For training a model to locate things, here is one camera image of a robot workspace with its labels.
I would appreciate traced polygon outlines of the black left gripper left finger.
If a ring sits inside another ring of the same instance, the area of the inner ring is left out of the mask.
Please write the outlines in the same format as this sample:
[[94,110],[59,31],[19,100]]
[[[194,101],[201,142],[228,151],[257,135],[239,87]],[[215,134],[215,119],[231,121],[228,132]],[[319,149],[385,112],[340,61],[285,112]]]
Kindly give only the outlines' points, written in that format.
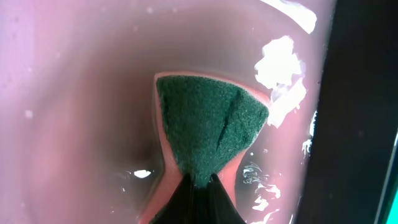
[[160,209],[150,224],[192,224],[195,186],[190,174],[185,174],[170,200]]

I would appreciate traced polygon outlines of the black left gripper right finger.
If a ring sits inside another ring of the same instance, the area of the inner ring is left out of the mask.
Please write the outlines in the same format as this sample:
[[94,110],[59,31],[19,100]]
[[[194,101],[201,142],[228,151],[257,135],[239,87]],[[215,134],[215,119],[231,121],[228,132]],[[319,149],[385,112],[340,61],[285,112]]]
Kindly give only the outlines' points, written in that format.
[[195,188],[194,224],[245,224],[220,179],[211,174],[204,188]]

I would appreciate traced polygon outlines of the green and pink sponge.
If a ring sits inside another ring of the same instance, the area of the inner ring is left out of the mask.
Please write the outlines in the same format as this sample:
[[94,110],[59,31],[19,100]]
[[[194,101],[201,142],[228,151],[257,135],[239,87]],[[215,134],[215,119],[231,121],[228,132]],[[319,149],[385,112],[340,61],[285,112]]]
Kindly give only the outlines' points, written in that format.
[[185,174],[199,189],[216,174],[236,208],[236,170],[267,121],[269,97],[231,80],[187,71],[157,73],[153,87],[164,171],[139,222],[155,217]]

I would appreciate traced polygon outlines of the dark red water tray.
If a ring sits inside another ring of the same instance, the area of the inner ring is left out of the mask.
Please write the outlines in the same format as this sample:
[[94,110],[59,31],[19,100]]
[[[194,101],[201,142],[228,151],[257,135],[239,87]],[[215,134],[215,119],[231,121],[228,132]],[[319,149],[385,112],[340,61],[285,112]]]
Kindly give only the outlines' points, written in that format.
[[279,102],[221,173],[246,222],[379,220],[396,1],[2,1],[1,222],[149,222],[180,182],[152,116],[164,71]]

